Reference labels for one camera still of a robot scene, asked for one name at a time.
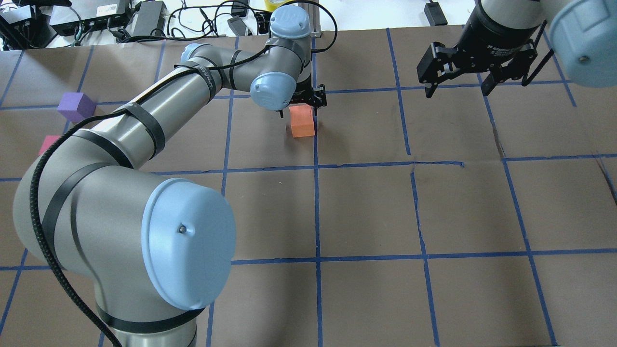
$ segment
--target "sticker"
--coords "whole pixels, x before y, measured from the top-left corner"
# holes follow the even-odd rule
[[[103,5],[96,8],[96,17],[102,17],[104,15],[116,14],[118,4]]]

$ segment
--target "purple cube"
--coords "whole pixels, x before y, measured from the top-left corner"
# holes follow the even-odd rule
[[[84,93],[64,93],[58,112],[73,123],[92,117],[96,104]]]

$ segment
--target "light blue joint cap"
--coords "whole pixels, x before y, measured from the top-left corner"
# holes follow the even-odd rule
[[[617,1],[571,2],[553,19],[550,40],[572,82],[617,85]]]
[[[180,56],[180,61],[181,62],[185,62],[187,60],[189,60],[193,54],[193,52],[203,46],[203,43],[189,43],[186,45],[186,47],[184,48],[184,52],[182,52],[182,55]]]
[[[309,36],[309,14],[298,6],[281,6],[272,12],[270,31],[275,36],[292,40]]]
[[[296,80],[284,72],[263,73],[251,83],[253,101],[259,106],[273,111],[287,107],[295,91]]]
[[[171,178],[150,195],[141,250],[159,295],[183,310],[206,307],[225,286],[236,248],[227,200],[189,180]]]

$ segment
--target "white floor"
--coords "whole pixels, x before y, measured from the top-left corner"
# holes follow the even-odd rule
[[[164,0],[170,12],[181,7],[180,0]],[[188,6],[218,5],[222,0],[186,0]],[[380,28],[400,28],[400,27],[425,27],[429,23],[424,14],[424,5],[427,0],[320,0],[336,18],[339,30],[365,30]],[[250,0],[251,7],[264,9],[264,0]],[[439,4],[444,11],[448,24],[465,24],[469,14],[475,6],[474,0],[439,0]],[[334,30],[334,25],[329,17],[320,11],[321,30]],[[208,16],[214,16],[214,9],[206,10]],[[219,34],[234,36],[227,26],[227,16],[222,16],[218,20]],[[183,15],[183,24],[199,28],[204,21],[198,10],[186,10]],[[252,14],[244,18],[244,22],[255,32],[256,26]],[[176,19],[172,19],[171,27],[177,24]],[[182,28],[187,37],[199,36],[200,33],[191,33]],[[48,47],[66,46],[73,42],[72,36],[57,36]],[[112,44],[115,38],[107,31],[101,30],[89,34],[82,45]]]

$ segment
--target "gray robotic arm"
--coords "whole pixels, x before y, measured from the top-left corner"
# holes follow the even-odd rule
[[[325,106],[325,91],[306,87],[310,32],[303,9],[282,6],[257,54],[190,44],[160,82],[94,117],[102,122],[91,130],[71,129],[26,172],[14,201],[21,241],[53,270],[57,263],[93,279],[115,345],[194,346],[196,317],[222,291],[235,248],[233,213],[219,192],[136,169],[222,88],[250,91],[275,111]],[[54,274],[65,281],[59,268]]]
[[[508,79],[529,84],[537,57],[531,35],[549,24],[549,38],[569,78],[580,85],[617,85],[617,2],[613,0],[476,0],[459,42],[439,42],[418,64],[418,80],[430,98],[437,86],[463,73],[489,72],[482,83],[488,95]],[[544,57],[539,68],[551,58]]]

